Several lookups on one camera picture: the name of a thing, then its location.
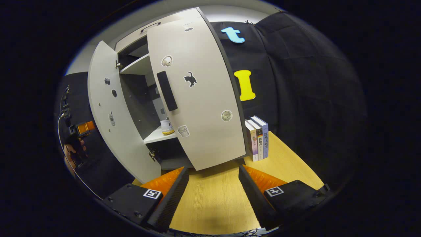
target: white book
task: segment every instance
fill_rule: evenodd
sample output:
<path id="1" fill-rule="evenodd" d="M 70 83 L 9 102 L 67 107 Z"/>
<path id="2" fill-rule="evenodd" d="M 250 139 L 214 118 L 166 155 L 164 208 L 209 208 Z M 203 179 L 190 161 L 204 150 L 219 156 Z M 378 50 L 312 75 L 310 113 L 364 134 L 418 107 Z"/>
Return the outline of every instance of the white book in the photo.
<path id="1" fill-rule="evenodd" d="M 262 127 L 257 125 L 251 119 L 247 120 L 247 122 L 256 129 L 258 160 L 261 161 L 261 160 L 263 160 L 263 130 L 262 130 Z"/>
<path id="2" fill-rule="evenodd" d="M 245 127 L 248 129 L 247 137 L 248 137 L 248 147 L 250 149 L 251 154 L 253 155 L 253 162 L 258 161 L 258 150 L 257 150 L 257 136 L 256 136 L 256 129 L 251 126 L 247 120 L 244 121 Z"/>

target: black handle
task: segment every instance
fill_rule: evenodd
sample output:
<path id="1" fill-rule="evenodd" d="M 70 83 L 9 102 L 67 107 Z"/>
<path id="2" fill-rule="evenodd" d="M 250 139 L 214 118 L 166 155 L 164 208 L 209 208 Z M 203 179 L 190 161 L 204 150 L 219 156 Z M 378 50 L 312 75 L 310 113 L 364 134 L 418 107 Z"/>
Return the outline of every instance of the black handle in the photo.
<path id="1" fill-rule="evenodd" d="M 173 91 L 171 90 L 170 83 L 168 82 L 167 73 L 165 71 L 162 71 L 160 73 L 157 73 L 158 82 L 161 86 L 161 91 L 165 99 L 165 103 L 167 104 L 168 110 L 173 111 L 176 110 L 177 103 L 174 99 Z"/>
<path id="2" fill-rule="evenodd" d="M 157 23 L 153 23 L 152 25 L 150 25 L 150 26 L 153 26 L 154 24 L 161 24 L 161 22 L 157 22 Z M 146 28 L 148 28 L 148 27 L 150 27 L 150 26 L 147 26 L 147 27 L 145 27 L 145 28 L 143 28 L 141 31 L 140 31 L 140 33 L 142 33 Z"/>

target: cat sticker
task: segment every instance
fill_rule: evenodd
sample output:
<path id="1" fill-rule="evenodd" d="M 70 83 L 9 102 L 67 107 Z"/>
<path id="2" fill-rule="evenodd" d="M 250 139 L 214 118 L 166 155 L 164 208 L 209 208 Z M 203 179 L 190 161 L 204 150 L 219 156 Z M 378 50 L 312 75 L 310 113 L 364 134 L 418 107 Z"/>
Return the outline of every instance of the cat sticker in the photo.
<path id="1" fill-rule="evenodd" d="M 190 82 L 190 87 L 194 86 L 197 83 L 196 78 L 193 76 L 192 72 L 187 72 L 190 76 L 185 76 L 184 79 L 186 82 Z"/>

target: person's hand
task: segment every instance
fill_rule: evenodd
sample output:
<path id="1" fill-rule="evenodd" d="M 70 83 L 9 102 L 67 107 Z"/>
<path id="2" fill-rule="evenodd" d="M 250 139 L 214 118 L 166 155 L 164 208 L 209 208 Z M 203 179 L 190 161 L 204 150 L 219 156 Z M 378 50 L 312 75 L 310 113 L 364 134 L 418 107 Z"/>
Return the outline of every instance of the person's hand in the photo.
<path id="1" fill-rule="evenodd" d="M 80 138 L 79 138 L 79 141 L 80 141 L 80 145 L 82 146 L 83 151 L 86 151 L 86 146 L 83 146 L 83 145 L 85 144 L 85 142 L 84 142 L 82 139 L 80 139 Z M 66 145 L 64 145 L 64 154 L 65 154 L 68 158 L 70 157 L 69 151 L 70 151 L 70 152 L 73 152 L 73 153 L 76 153 L 76 150 L 73 148 L 73 146 L 72 146 L 72 145 L 70 145 L 70 144 L 66 144 Z"/>
<path id="2" fill-rule="evenodd" d="M 82 146 L 83 151 L 86 151 L 86 146 L 83 146 L 83 145 L 85 144 L 85 142 L 84 142 L 82 139 L 80 139 L 80 138 L 79 138 L 79 141 L 80 141 L 80 145 Z M 65 144 L 65 145 L 64 145 L 64 155 L 65 155 L 65 158 L 64 158 L 64 163 L 66 164 L 67 169 L 70 171 L 70 173 L 71 173 L 71 174 L 72 174 L 72 176 L 74 177 L 74 176 L 75 176 L 75 172 L 73 171 L 73 169 L 75 169 L 75 168 L 76 168 L 76 164 L 75 164 L 75 162 L 72 160 L 72 158 L 71 158 L 71 156 L 70 156 L 70 153 L 69 153 L 69 152 L 76 153 L 76 150 L 73 148 L 73 146 L 72 146 L 72 145 L 70 145 L 70 144 Z"/>

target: book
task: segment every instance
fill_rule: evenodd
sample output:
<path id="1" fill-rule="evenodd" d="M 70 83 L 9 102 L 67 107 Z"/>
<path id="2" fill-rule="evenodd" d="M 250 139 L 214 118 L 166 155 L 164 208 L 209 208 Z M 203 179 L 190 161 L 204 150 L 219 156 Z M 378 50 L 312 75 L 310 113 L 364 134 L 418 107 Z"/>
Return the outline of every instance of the book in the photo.
<path id="1" fill-rule="evenodd" d="M 257 151 L 257 136 L 256 136 L 256 129 L 247 122 L 247 120 L 244 121 L 245 127 L 248 129 L 247 131 L 247 137 L 248 137 L 248 146 L 250 149 L 250 152 L 253 155 L 253 162 L 258 161 L 258 151 Z"/>
<path id="2" fill-rule="evenodd" d="M 255 123 L 262 127 L 263 130 L 263 159 L 269 156 L 269 126 L 256 115 L 251 117 Z"/>
<path id="3" fill-rule="evenodd" d="M 263 160 L 263 130 L 262 127 L 257 125 L 253 120 L 247 120 L 249 124 L 251 124 L 256 129 L 256 136 L 257 136 L 257 153 L 258 153 L 258 160 Z"/>

